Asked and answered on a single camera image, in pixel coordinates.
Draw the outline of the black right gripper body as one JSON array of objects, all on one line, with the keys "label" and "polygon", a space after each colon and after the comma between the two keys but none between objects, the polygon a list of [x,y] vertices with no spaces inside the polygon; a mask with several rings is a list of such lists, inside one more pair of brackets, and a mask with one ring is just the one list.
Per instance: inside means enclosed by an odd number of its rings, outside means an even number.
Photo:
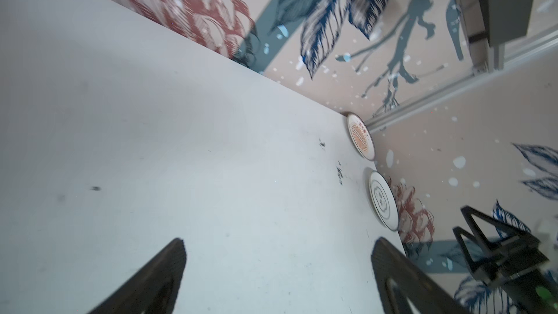
[{"label": "black right gripper body", "polygon": [[556,310],[557,284],[543,274],[549,262],[538,249],[493,254],[472,263],[472,275],[493,289],[501,289],[520,310]]}]

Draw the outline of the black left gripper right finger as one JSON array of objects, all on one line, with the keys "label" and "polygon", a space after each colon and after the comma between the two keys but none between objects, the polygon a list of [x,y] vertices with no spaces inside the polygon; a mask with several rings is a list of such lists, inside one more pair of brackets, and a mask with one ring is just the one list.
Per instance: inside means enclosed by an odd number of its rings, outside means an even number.
[{"label": "black left gripper right finger", "polygon": [[468,314],[386,238],[374,244],[371,264],[385,313]]}]

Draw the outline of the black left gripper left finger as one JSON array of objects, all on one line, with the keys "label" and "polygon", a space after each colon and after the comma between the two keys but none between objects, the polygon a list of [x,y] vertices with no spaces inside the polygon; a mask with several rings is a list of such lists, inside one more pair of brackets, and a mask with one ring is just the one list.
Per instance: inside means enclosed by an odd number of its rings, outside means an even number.
[{"label": "black left gripper left finger", "polygon": [[92,313],[172,313],[187,264],[184,241],[175,238]]}]

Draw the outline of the white black pattern plate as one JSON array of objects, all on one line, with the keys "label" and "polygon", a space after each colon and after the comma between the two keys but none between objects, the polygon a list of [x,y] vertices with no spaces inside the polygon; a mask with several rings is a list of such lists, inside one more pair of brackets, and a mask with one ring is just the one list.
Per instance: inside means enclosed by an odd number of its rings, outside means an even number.
[{"label": "white black pattern plate", "polygon": [[386,228],[398,231],[399,213],[395,197],[385,178],[372,171],[369,179],[369,192],[373,207]]}]

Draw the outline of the orange sunburst plate corner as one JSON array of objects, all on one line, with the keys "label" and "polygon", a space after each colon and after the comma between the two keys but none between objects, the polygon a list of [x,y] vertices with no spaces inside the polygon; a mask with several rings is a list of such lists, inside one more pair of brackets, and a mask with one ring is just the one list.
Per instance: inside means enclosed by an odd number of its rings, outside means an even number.
[{"label": "orange sunburst plate corner", "polygon": [[347,129],[351,141],[363,158],[369,161],[375,159],[375,147],[371,134],[363,120],[354,113],[347,114]]}]

